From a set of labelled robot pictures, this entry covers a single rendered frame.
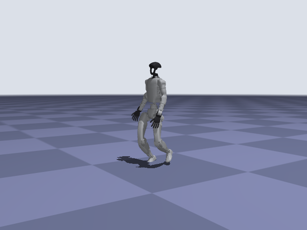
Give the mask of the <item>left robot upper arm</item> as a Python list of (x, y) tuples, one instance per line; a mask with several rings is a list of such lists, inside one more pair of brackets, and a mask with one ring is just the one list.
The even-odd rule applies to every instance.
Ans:
[[(157, 84), (158, 84), (158, 86), (160, 87), (160, 92), (161, 92), (162, 96), (164, 95), (164, 96), (166, 96), (166, 98), (167, 98), (167, 95), (166, 95), (166, 87), (165, 87), (165, 85), (166, 85), (165, 80), (158, 79), (157, 81), (158, 81)], [(160, 97), (160, 101), (162, 100), (162, 96)]]

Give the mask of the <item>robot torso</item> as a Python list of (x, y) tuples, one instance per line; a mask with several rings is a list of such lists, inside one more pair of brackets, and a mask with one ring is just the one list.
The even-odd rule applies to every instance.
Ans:
[(154, 114), (158, 112), (158, 107), (156, 103), (160, 102), (160, 97), (162, 96), (160, 92), (160, 87), (157, 84), (157, 80), (161, 78), (159, 78), (159, 76), (155, 76), (155, 78), (152, 79), (152, 77), (147, 80), (147, 98), (148, 102), (151, 102), (150, 109), (148, 109), (147, 111), (147, 116), (149, 119), (153, 119)]

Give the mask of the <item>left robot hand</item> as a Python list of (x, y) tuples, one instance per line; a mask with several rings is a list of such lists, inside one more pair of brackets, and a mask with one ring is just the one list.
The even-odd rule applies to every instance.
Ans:
[[(159, 123), (160, 123), (160, 115), (158, 115), (158, 112), (156, 113), (156, 117), (154, 117), (151, 121), (150, 121), (150, 123), (153, 121), (153, 124), (154, 124), (154, 122), (155, 122), (155, 124), (154, 124), (154, 126), (155, 126), (155, 128), (157, 127), (159, 127)], [(153, 126), (153, 124), (151, 125), (151, 126)], [(158, 125), (158, 126), (157, 126)], [(153, 126), (153, 128), (154, 128), (154, 126)]]

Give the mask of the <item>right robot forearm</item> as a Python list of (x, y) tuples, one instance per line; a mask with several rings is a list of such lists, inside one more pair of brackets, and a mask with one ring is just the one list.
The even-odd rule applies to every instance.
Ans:
[(146, 99), (145, 97), (143, 97), (142, 103), (140, 103), (140, 107), (139, 107), (139, 110), (140, 110), (140, 111), (145, 107), (145, 104), (147, 103), (147, 101), (148, 101), (148, 99)]

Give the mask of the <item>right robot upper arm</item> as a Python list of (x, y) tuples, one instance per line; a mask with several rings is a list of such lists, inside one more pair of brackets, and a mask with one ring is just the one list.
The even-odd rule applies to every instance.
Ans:
[[(148, 79), (147, 79), (148, 80)], [(145, 84), (146, 84), (146, 91), (147, 91), (147, 80), (145, 80)], [(144, 94), (144, 97), (146, 98), (146, 99), (148, 99), (147, 98), (147, 92)]]

